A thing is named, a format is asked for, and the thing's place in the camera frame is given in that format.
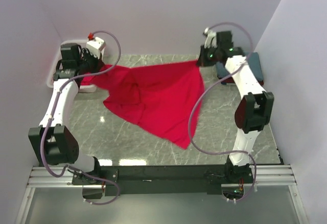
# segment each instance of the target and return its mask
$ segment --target white wall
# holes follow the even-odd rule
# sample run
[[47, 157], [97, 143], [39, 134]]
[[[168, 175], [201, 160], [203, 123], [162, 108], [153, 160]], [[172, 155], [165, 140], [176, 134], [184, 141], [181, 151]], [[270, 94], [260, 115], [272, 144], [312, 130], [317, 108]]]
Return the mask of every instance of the white wall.
[[[242, 24], [260, 39], [280, 0], [42, 0], [63, 40], [114, 32], [125, 54], [198, 54], [203, 30]], [[238, 31], [236, 44], [249, 47]]]
[[61, 41], [39, 0], [0, 0], [0, 16], [0, 222], [14, 223], [37, 162], [28, 130], [46, 111], [46, 75]]
[[256, 50], [272, 129], [311, 223], [327, 220], [327, 0], [282, 0]]

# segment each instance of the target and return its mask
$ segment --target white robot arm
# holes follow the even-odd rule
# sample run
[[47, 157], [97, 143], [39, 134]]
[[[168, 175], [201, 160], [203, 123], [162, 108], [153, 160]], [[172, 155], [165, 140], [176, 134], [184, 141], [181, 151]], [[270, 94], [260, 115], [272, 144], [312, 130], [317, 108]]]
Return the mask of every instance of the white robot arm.
[[[240, 92], [241, 102], [235, 112], [238, 132], [233, 151], [251, 152], [254, 142], [265, 125], [269, 123], [273, 94], [266, 92], [253, 75], [243, 50], [234, 47], [230, 31], [213, 32], [205, 29], [206, 41], [201, 46], [197, 65], [212, 66], [217, 62], [224, 64], [229, 73], [237, 71], [232, 78]], [[249, 157], [244, 153], [231, 153], [229, 160], [233, 166], [249, 164]]]
[[[58, 62], [54, 74], [53, 94], [48, 109], [39, 127], [30, 128], [29, 131], [29, 139], [39, 162], [41, 162], [39, 148], [41, 135], [48, 123], [49, 115], [54, 107], [59, 88], [72, 77], [87, 72], [99, 71], [99, 63], [102, 63], [105, 46], [105, 41], [98, 37], [89, 40], [84, 49], [74, 43], [61, 46], [62, 60]], [[92, 172], [97, 164], [97, 159], [79, 151], [78, 143], [68, 129], [71, 108], [74, 98], [79, 91], [80, 84], [81, 80], [74, 80], [68, 83], [62, 90], [52, 123], [48, 130], [48, 143], [45, 146], [45, 152], [47, 162], [50, 165], [70, 163], [71, 166], [84, 172]]]

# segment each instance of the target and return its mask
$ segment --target aluminum frame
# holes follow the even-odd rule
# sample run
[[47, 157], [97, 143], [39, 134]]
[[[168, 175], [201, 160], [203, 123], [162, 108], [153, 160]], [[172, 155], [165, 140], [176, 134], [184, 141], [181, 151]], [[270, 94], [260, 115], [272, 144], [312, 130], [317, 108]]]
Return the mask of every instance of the aluminum frame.
[[[63, 167], [51, 167], [55, 173], [60, 173]], [[16, 224], [26, 221], [33, 195], [36, 188], [83, 188], [82, 185], [72, 185], [74, 174], [64, 173], [61, 178], [55, 178], [44, 167], [33, 167], [26, 191], [18, 212]], [[238, 186], [238, 184], [222, 184], [222, 187]], [[258, 165], [256, 172], [255, 188], [257, 186], [289, 186], [292, 201], [300, 224], [309, 224], [298, 188], [290, 165]], [[87, 188], [101, 188], [101, 185], [87, 185]]]

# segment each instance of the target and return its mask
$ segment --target floor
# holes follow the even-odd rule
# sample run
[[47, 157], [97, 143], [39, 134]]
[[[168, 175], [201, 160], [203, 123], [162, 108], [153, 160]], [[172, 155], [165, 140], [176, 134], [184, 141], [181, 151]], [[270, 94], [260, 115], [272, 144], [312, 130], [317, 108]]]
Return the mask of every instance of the floor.
[[[134, 67], [196, 59], [196, 55], [123, 55], [120, 65]], [[106, 63], [113, 63], [107, 58]], [[217, 80], [214, 67], [201, 69], [205, 86]], [[113, 165], [224, 164], [226, 156], [210, 156], [191, 145], [183, 150], [167, 140], [151, 135], [108, 111], [102, 101], [108, 92], [77, 94], [69, 124], [80, 150]], [[204, 98], [195, 142], [211, 152], [233, 148], [237, 128], [234, 112], [240, 95], [234, 85], [218, 85]], [[280, 163], [269, 126], [258, 136], [253, 156], [257, 163]]]

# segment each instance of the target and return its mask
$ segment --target red cloth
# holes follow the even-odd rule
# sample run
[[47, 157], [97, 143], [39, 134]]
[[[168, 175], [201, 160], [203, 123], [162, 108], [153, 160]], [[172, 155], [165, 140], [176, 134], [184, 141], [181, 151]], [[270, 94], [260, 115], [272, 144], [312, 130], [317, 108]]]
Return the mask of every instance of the red cloth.
[[[196, 61], [113, 70], [90, 81], [109, 91], [103, 104], [115, 115], [179, 147], [190, 144], [188, 120], [191, 110], [204, 92]], [[192, 121], [195, 133], [200, 111]]]

